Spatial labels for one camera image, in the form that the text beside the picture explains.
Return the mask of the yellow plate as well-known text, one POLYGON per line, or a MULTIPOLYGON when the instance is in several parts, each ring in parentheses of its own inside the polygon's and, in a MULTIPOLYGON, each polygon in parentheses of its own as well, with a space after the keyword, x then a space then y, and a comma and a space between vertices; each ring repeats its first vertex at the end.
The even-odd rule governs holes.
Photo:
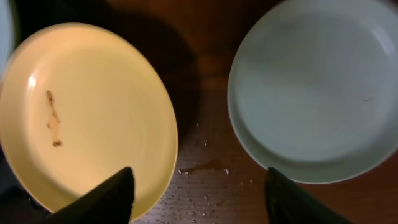
POLYGON ((130 167, 136 221, 169 186, 178 131, 162 80, 134 46, 97 26, 64 23, 11 55, 1 146, 21 185, 51 212, 130 167))

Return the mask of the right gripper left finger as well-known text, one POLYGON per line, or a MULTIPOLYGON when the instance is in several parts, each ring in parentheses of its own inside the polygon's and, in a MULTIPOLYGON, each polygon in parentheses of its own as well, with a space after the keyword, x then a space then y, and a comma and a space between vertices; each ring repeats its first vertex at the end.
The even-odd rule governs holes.
POLYGON ((133 202, 134 175, 130 167, 125 167, 43 222, 45 224, 128 224, 133 202))

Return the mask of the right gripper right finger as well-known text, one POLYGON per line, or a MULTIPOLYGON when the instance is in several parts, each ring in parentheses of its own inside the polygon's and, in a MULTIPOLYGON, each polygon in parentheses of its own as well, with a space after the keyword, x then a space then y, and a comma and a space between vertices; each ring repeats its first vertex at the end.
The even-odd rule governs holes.
POLYGON ((268 168, 264 193, 270 224, 352 224, 273 167, 268 168))

